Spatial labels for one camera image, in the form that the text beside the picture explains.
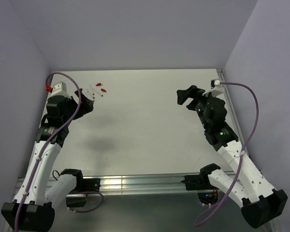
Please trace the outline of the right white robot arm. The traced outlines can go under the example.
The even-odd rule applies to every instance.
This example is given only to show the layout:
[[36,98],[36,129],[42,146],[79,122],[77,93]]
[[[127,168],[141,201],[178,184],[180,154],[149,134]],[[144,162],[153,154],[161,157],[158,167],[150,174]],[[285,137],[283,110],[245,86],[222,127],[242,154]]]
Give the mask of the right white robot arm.
[[200,170],[201,186],[223,191],[221,201],[231,198],[245,221],[256,229],[280,216],[288,197],[284,190],[277,190],[266,180],[226,122],[225,101],[218,98],[223,92],[224,85],[220,83],[213,84],[209,91],[192,85],[176,92],[177,103],[183,105],[192,99],[186,108],[197,113],[206,140],[235,172],[235,177],[230,178],[218,165],[209,164]]

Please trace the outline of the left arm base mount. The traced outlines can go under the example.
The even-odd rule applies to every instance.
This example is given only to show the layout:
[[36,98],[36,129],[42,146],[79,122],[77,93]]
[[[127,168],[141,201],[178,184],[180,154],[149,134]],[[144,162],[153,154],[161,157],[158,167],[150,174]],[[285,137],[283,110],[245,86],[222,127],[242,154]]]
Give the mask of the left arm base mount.
[[[88,213],[98,209],[104,201],[104,196],[99,191],[100,181],[100,178],[83,178],[81,185],[72,190],[66,198],[68,209],[75,213]],[[98,195],[101,200],[94,208],[84,209],[90,195]]]

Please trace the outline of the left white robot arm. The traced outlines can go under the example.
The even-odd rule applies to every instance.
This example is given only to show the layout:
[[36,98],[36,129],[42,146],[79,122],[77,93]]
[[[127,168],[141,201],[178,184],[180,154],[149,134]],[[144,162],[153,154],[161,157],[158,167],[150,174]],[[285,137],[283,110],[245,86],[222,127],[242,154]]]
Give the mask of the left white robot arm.
[[75,94],[77,101],[65,90],[52,91],[47,100],[25,179],[12,202],[4,203],[1,209],[16,232],[49,231],[60,203],[70,192],[79,193],[84,189],[83,174],[78,169],[63,170],[58,181],[47,188],[54,162],[69,134],[69,124],[93,111],[93,101],[82,90]]

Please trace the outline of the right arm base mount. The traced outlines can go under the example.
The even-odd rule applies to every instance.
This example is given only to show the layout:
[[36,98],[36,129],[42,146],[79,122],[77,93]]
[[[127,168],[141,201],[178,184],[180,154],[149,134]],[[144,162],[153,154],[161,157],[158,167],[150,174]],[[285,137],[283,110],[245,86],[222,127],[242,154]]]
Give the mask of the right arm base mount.
[[197,191],[199,200],[205,204],[213,204],[218,201],[218,188],[212,186],[209,181],[203,180],[201,175],[186,175],[181,183],[187,191]]

